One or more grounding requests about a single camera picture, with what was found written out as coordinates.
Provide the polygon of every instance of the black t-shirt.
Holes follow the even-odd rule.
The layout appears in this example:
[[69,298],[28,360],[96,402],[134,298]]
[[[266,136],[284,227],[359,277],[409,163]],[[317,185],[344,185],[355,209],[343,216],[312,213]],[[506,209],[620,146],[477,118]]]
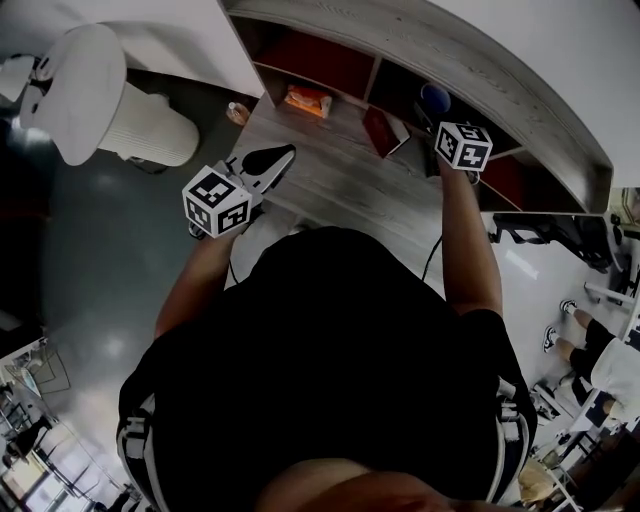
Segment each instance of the black t-shirt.
[[199,320],[156,340],[122,388],[120,416],[155,393],[172,510],[195,492],[250,511],[278,473],[315,458],[484,499],[498,375],[518,387],[533,439],[500,316],[459,316],[374,239],[323,228],[277,242]]

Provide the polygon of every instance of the orange package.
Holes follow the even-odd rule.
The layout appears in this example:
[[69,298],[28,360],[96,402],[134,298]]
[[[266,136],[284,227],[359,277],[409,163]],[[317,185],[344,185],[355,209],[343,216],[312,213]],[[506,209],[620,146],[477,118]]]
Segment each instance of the orange package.
[[331,108],[331,96],[326,92],[290,85],[287,97],[284,99],[289,105],[298,107],[316,116],[326,119]]

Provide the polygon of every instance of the white wall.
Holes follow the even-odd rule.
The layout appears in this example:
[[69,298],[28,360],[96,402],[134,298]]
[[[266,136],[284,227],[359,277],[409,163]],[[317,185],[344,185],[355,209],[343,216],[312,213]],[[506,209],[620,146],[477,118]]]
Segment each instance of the white wall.
[[88,23],[118,34],[130,67],[264,92],[217,0],[0,0],[0,57],[41,54]]
[[508,48],[567,102],[640,186],[640,9],[632,0],[431,0]]

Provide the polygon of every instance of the cable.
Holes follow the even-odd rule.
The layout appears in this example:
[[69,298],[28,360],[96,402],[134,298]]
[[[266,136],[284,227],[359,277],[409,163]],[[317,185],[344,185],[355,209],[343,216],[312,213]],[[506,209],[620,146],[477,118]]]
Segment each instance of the cable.
[[236,284],[239,284],[238,278],[236,277],[236,273],[233,271],[233,265],[231,264],[231,259],[229,259],[229,270],[231,271],[231,278]]
[[442,242],[442,235],[440,235],[440,238],[438,238],[438,241],[436,242],[436,245],[434,245],[433,249],[431,249],[431,254],[429,254],[429,259],[427,259],[427,264],[424,266],[424,272],[422,273],[422,282],[423,283],[424,283],[424,278],[427,277],[427,270],[429,270],[429,263],[431,263],[433,255],[435,254],[435,252],[438,249],[438,246],[440,245],[441,242]]

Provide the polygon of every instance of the gray floor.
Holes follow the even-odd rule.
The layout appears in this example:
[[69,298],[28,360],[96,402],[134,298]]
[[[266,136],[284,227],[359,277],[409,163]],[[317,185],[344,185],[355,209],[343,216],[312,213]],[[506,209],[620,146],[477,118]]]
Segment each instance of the gray floor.
[[[102,151],[69,167],[50,148],[40,162],[54,169],[41,262],[42,313],[62,364],[54,360],[52,372],[47,369],[37,380],[64,427],[45,445],[59,445],[54,459],[70,478],[87,464],[103,469],[94,471],[92,482],[83,477],[86,487],[97,477],[101,484],[91,494],[102,496],[115,492],[107,475],[126,481],[115,453],[120,387],[150,345],[158,311],[195,243],[186,229],[181,189],[202,165],[226,158],[240,134],[225,116],[227,104],[242,99],[238,94],[144,73],[130,75],[130,81],[148,92],[163,90],[176,110],[196,122],[202,143],[191,162],[149,175]],[[17,150],[25,150],[23,136],[14,134]],[[248,233],[256,247],[286,234],[294,221],[281,211],[272,211],[271,218],[280,220],[262,220]],[[238,245],[234,261],[242,278],[253,261],[242,247],[252,242],[247,237]],[[178,351],[176,373],[167,378],[194,365],[188,353]]]

